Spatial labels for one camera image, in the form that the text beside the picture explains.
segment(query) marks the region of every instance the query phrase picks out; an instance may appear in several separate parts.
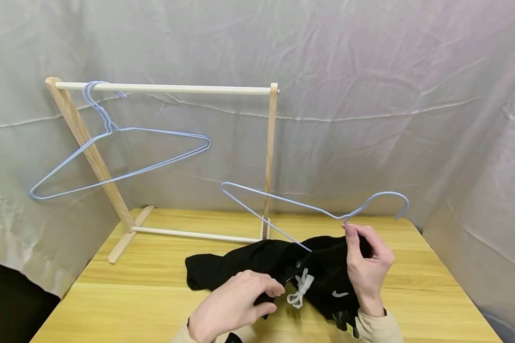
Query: wooden upright post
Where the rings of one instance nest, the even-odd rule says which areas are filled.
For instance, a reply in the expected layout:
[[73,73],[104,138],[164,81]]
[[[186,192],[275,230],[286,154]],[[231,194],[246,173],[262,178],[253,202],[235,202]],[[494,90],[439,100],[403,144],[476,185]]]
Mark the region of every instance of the wooden upright post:
[[[84,124],[84,120],[80,116],[80,113],[78,113],[69,92],[59,90],[55,87],[56,82],[62,82],[62,80],[59,79],[59,77],[47,77],[45,81],[46,87],[54,98],[59,111],[61,111],[63,118],[65,118],[65,121],[67,122],[69,129],[71,129],[77,143],[82,146],[91,139],[88,128]],[[84,155],[100,182],[110,180],[112,178],[95,144],[92,144],[85,149]],[[116,184],[114,184],[114,182],[109,182],[102,185],[102,187],[113,204],[114,210],[116,210],[120,219],[126,223],[128,228],[127,232],[132,232],[135,223],[128,211],[128,207],[126,206],[124,199],[120,195],[119,189],[116,187]]]
[[[273,165],[273,148],[275,147],[275,120],[277,118],[277,95],[278,84],[271,84],[271,93],[269,94],[269,120],[267,132],[267,164],[265,166],[265,192],[271,192],[271,168]],[[269,197],[265,197],[264,218],[269,218]],[[261,239],[268,239],[268,225],[261,223]]]

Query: white cloth backdrop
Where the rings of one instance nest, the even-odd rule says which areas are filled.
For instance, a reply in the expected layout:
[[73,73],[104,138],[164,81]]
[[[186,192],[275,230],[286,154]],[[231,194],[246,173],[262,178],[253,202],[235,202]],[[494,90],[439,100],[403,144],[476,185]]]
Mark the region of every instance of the white cloth backdrop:
[[[62,296],[118,218],[101,189],[28,198],[77,148],[47,76],[278,82],[274,191],[333,212],[374,192],[403,192],[406,218],[515,340],[515,0],[0,0],[0,263]],[[266,97],[95,94],[121,126],[213,142],[120,182],[130,208],[238,210],[220,182],[264,187]],[[73,96],[92,133],[103,130]],[[99,149],[120,174],[196,144],[130,133]],[[94,181],[81,157],[41,194]],[[384,198],[369,213],[399,205]]]

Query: hand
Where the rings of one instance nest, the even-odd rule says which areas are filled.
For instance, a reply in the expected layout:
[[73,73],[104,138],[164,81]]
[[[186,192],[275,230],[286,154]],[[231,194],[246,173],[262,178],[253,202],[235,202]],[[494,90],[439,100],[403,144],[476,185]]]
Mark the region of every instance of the hand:
[[[395,261],[391,248],[380,235],[369,226],[355,224],[341,225],[347,241],[347,275],[359,299],[361,310],[370,317],[385,315],[380,289],[387,271]],[[372,246],[372,258],[362,257],[359,234]]]
[[210,343],[222,333],[254,324],[277,310],[274,303],[254,301],[263,292],[282,295],[284,287],[267,274],[240,272],[204,299],[189,317],[189,335],[199,343]]

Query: sleeve cuff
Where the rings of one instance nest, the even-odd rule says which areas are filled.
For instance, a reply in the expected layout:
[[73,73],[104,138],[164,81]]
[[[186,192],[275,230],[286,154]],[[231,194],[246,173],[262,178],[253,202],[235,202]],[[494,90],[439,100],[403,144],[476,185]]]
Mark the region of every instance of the sleeve cuff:
[[401,329],[395,317],[385,311],[384,317],[370,317],[359,308],[356,325],[361,337],[370,342],[402,342]]
[[189,335],[189,320],[185,321],[185,323],[181,326],[181,329],[179,329],[177,335],[175,335],[172,343],[198,343]]

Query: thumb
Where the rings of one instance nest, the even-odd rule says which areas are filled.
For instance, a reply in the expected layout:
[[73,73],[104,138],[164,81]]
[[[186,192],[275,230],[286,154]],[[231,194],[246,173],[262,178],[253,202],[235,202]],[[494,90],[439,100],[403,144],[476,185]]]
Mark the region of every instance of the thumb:
[[254,322],[259,319],[259,317],[263,317],[265,314],[273,313],[277,310],[277,306],[274,303],[261,303],[257,306],[254,306]]
[[347,241],[347,260],[354,262],[362,260],[357,229],[352,224],[343,224],[342,227],[345,229],[345,241]]

